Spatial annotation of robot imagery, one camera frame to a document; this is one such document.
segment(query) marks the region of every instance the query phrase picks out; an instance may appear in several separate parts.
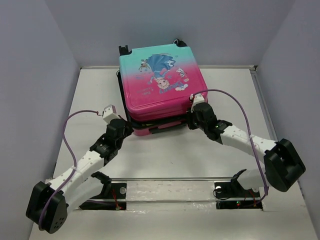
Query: suitcase handle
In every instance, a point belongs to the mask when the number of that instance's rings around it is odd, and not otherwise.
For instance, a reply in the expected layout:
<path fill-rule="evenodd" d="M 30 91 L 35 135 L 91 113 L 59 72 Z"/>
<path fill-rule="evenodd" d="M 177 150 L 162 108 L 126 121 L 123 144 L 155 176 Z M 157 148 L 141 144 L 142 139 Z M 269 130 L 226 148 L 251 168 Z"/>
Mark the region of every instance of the suitcase handle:
<path fill-rule="evenodd" d="M 164 132 L 171 131 L 171 130 L 181 129 L 181 128 L 185 127 L 185 126 L 187 126 L 187 123 L 186 122 L 181 122 L 178 125 L 168 126 L 168 127 L 165 127 L 165 128 L 159 128 L 159 127 L 150 128 L 149 132 L 151 134 L 158 134 L 158 133 L 164 133 Z"/>

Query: pink and teal suitcase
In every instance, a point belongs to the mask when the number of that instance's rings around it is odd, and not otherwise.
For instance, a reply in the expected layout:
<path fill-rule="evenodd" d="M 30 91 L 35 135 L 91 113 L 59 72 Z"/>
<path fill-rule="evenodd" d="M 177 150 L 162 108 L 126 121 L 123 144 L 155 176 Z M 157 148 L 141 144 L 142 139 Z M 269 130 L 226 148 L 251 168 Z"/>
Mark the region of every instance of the pink and teal suitcase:
<path fill-rule="evenodd" d="M 183 41 L 135 48 L 119 46 L 117 73 L 127 120 L 138 136 L 186 125 L 191 94 L 206 90 L 195 57 Z"/>

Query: wall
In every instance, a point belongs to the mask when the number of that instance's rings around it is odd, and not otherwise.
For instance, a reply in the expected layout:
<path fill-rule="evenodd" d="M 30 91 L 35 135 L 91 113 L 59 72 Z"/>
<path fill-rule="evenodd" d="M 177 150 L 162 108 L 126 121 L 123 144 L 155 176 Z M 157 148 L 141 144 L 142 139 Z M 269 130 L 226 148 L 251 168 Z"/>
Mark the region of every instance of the wall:
<path fill-rule="evenodd" d="M 81 66 L 183 38 L 200 65 L 257 65 L 294 0 L 45 0 Z"/>
<path fill-rule="evenodd" d="M 52 172 L 79 67 L 42 0 L 0 3 L 0 239 L 29 239 L 33 186 Z"/>
<path fill-rule="evenodd" d="M 320 1 L 297 0 L 258 67 L 278 138 L 290 139 L 306 166 L 305 201 L 320 238 Z"/>

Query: table surface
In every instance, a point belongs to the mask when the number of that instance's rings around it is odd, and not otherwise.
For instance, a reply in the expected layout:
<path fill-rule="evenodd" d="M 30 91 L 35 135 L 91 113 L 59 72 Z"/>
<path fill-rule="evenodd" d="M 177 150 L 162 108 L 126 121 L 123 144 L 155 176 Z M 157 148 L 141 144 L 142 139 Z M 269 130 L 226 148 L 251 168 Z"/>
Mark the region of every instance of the table surface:
<path fill-rule="evenodd" d="M 101 111 L 113 104 L 118 114 L 125 116 L 116 72 L 116 68 L 82 69 L 70 113 Z M 201 72 L 208 88 L 227 91 L 240 101 L 254 135 L 270 138 L 269 123 L 248 69 L 202 68 Z M 216 92 L 210 92 L 208 99 L 219 119 L 246 129 L 242 112 L 232 99 Z M 77 159 L 105 129 L 104 121 L 93 113 L 79 114 L 68 122 L 66 138 Z M 71 166 L 70 153 L 61 144 L 54 177 Z M 126 138 L 118 156 L 101 172 L 111 178 L 197 178 L 230 177 L 245 168 L 257 168 L 253 157 L 208 140 L 200 130 L 185 128 Z M 286 193 L 271 188 L 263 205 L 263 211 L 216 210 L 214 204 L 186 202 L 128 204 L 127 211 L 75 210 L 53 235 L 40 232 L 34 224 L 30 240 L 317 239 L 297 183 Z"/>

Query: purple cable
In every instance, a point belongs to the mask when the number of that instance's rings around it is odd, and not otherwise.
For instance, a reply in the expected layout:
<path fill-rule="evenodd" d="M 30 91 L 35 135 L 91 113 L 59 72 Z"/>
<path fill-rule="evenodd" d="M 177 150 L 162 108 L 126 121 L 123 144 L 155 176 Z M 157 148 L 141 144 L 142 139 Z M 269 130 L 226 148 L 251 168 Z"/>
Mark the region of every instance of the purple cable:
<path fill-rule="evenodd" d="M 244 119 L 245 119 L 246 128 L 248 130 L 248 135 L 249 135 L 249 137 L 251 136 L 251 129 L 250 129 L 250 126 L 249 126 L 249 120 L 248 120 L 247 114 L 246 114 L 244 108 L 242 107 L 242 105 L 240 104 L 240 102 L 234 96 L 232 96 L 230 93 L 227 93 L 226 91 L 219 90 L 219 89 L 207 89 L 207 90 L 198 91 L 198 92 L 194 93 L 193 96 L 195 96 L 197 94 L 205 93 L 205 92 L 219 92 L 219 93 L 223 93 L 225 95 L 228 95 L 230 98 L 232 98 L 238 104 L 238 106 L 240 107 L 240 109 L 241 109 L 241 111 L 243 113 Z M 257 150 L 255 148 L 255 143 L 254 143 L 254 141 L 252 140 L 251 137 L 249 139 L 250 139 L 251 147 L 252 147 L 252 150 L 253 150 L 253 155 L 254 155 L 256 164 L 258 166 L 258 169 L 259 169 L 262 181 L 263 181 L 263 186 L 264 186 L 264 196 L 260 199 L 260 202 L 261 202 L 268 195 L 269 187 L 267 186 L 267 181 L 266 181 L 265 175 L 264 175 L 264 173 L 262 171 L 262 168 L 261 168 L 261 165 L 260 165 L 258 153 L 257 153 Z"/>
<path fill-rule="evenodd" d="M 48 209 L 48 206 L 49 206 L 49 203 L 51 201 L 51 199 L 69 182 L 69 180 L 73 177 L 73 175 L 75 174 L 76 172 L 76 168 L 77 168 L 77 159 L 76 159 L 76 156 L 74 154 L 74 152 L 72 151 L 67 139 L 66 139 L 66 136 L 65 136 L 65 131 L 66 131 L 66 126 L 67 126 L 67 122 L 70 118 L 72 118 L 73 116 L 77 115 L 77 114 L 81 114 L 81 113 L 94 113 L 94 114 L 97 114 L 99 115 L 99 112 L 98 111 L 93 111 L 93 110 L 81 110 L 81 111 L 76 111 L 75 113 L 72 113 L 64 122 L 64 125 L 63 125 L 63 131 L 62 131 L 62 139 L 66 145 L 66 148 L 69 150 L 71 156 L 72 156 L 72 159 L 73 159 L 73 166 L 74 166 L 74 169 L 72 170 L 71 174 L 66 178 L 66 180 L 54 191 L 54 193 L 49 197 L 48 201 L 46 201 L 44 207 L 43 207 L 43 210 L 41 212 L 41 215 L 40 215 L 40 218 L 39 218 L 39 223 L 38 223 L 38 226 L 39 226 L 39 229 L 40 230 L 43 230 L 42 228 L 42 224 L 43 224 L 43 220 L 44 220 L 44 217 L 45 217 L 45 214 L 47 212 L 47 209 Z"/>

